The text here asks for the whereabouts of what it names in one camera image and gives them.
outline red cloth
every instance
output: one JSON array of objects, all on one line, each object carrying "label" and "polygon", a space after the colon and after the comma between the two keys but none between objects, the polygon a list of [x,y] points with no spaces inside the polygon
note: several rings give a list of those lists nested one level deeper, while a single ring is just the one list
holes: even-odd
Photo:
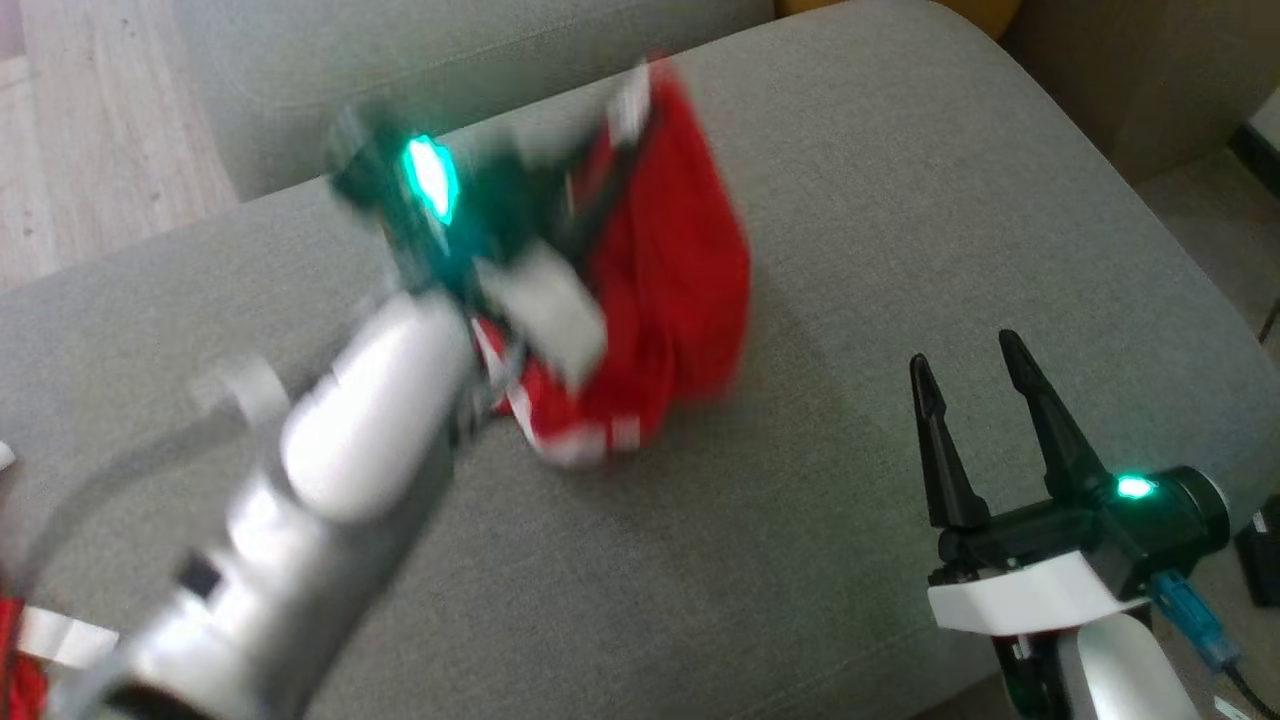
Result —
[{"label": "red cloth", "polygon": [[[746,242],[675,72],[655,63],[648,77],[650,135],[586,278],[605,318],[604,360],[576,397],[536,360],[508,395],[529,439],[562,465],[639,447],[672,404],[723,395],[742,348]],[[590,196],[611,155],[600,138],[575,195]],[[483,331],[492,364],[500,342],[493,328]]]},{"label": "red cloth", "polygon": [[[12,623],[18,623],[22,618],[22,601],[0,600],[0,638],[9,638]],[[49,693],[49,679],[45,671],[33,659],[18,653],[13,667],[13,679],[9,680],[10,720],[40,720],[45,710],[45,696]]]}]

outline blue connector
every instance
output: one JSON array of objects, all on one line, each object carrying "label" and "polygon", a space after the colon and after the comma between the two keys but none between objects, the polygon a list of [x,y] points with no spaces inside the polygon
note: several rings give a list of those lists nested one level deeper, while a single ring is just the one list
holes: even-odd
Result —
[{"label": "blue connector", "polygon": [[1204,665],[1217,674],[1225,665],[1236,661],[1244,651],[1226,637],[1222,624],[1213,611],[1192,589],[1187,578],[1176,570],[1156,573],[1151,578],[1151,601],[1196,646]]}]

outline yellow object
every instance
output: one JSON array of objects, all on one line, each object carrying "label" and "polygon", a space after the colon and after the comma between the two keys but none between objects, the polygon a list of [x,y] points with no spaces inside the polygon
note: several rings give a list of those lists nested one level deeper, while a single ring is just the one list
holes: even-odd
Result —
[{"label": "yellow object", "polygon": [[[803,13],[805,10],[813,10],[814,8],[835,5],[840,1],[841,0],[774,0],[774,6],[777,8],[778,17],[781,18],[785,15]],[[846,1],[856,3],[858,0]],[[1014,14],[1018,13],[1018,6],[1021,5],[1021,0],[937,0],[937,3],[951,8],[993,40],[998,40],[1000,36],[1005,33],[1005,28],[1009,27],[1009,23],[1014,19]]]}]

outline gray fabric cushion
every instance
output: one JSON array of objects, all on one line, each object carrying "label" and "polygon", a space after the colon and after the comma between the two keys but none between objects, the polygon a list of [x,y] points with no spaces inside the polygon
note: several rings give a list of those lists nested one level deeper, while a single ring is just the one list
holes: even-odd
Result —
[{"label": "gray fabric cushion", "polygon": [[773,18],[769,0],[180,0],[219,152],[244,200],[323,168],[343,102],[439,133]]},{"label": "gray fabric cushion", "polygon": [[[607,470],[539,464],[509,423],[321,692],[316,717],[893,720],[991,673],[933,626],[937,564],[908,359],[928,352],[993,510],[1042,498],[1016,328],[1102,459],[1190,462],[1239,524],[1275,487],[1280,379],[1243,322],[1053,102],[931,3],[859,0],[677,59],[750,238],[733,398]],[[550,133],[605,88],[515,123]],[[380,277],[312,182],[0,297],[4,528],[193,416],[186,380],[256,347],[289,368]],[[110,503],[45,602],[128,628],[248,461],[239,443]],[[0,550],[13,552],[9,542]]]}]

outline silver robot arm segment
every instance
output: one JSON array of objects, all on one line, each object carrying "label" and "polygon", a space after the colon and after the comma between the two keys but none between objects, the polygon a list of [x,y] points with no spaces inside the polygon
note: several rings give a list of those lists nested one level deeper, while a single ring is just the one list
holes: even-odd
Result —
[{"label": "silver robot arm segment", "polygon": [[55,688],[51,717],[301,716],[444,496],[481,382],[448,296],[393,297],[292,411],[257,428],[259,464],[224,532],[147,625]]}]

